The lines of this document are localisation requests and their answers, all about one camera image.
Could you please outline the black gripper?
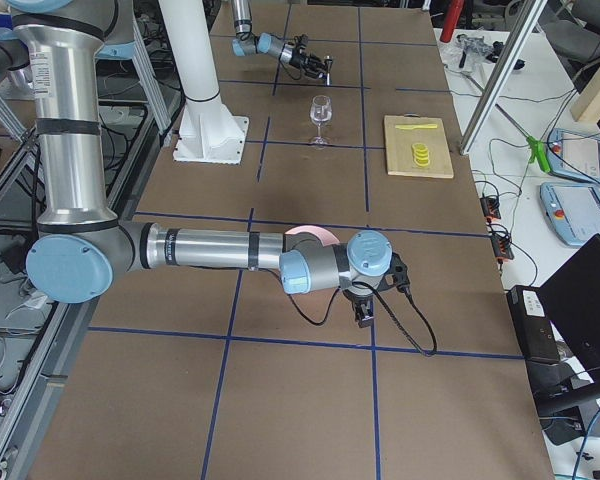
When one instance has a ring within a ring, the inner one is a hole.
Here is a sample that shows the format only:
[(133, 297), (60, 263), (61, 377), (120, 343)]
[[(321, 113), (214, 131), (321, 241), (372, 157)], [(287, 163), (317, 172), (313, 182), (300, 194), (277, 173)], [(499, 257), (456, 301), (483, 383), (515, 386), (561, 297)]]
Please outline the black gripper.
[(311, 54), (306, 50), (306, 45), (304, 43), (287, 43), (286, 47), (290, 52), (289, 65), (303, 73), (309, 73), (310, 78), (326, 78), (328, 76), (328, 69), (322, 65), (328, 63), (328, 56), (323, 58)]
[(359, 328), (372, 325), (374, 322), (374, 294), (366, 282), (354, 281), (352, 286), (343, 291), (343, 295), (352, 303), (355, 321)]

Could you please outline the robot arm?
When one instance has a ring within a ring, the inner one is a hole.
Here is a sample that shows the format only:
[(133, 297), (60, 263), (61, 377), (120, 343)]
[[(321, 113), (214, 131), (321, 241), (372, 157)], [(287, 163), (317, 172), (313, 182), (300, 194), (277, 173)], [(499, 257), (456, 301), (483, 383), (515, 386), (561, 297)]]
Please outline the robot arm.
[(269, 55), (283, 67), (290, 66), (298, 70), (300, 76), (329, 83), (333, 60), (329, 56), (322, 59), (308, 52), (306, 35), (296, 36), (292, 41), (285, 41), (270, 33), (256, 35), (253, 31), (250, 2), (234, 0), (230, 4), (235, 29), (232, 48), (236, 56)]
[(395, 265), (389, 240), (365, 230), (340, 242), (302, 226), (284, 234), (166, 229), (121, 221), (106, 198), (95, 60), (134, 23), (120, 1), (14, 1), (27, 46), (44, 168), (46, 208), (26, 258), (34, 286), (62, 303), (100, 296), (128, 272), (161, 266), (268, 270), (288, 295), (332, 289), (369, 326)]

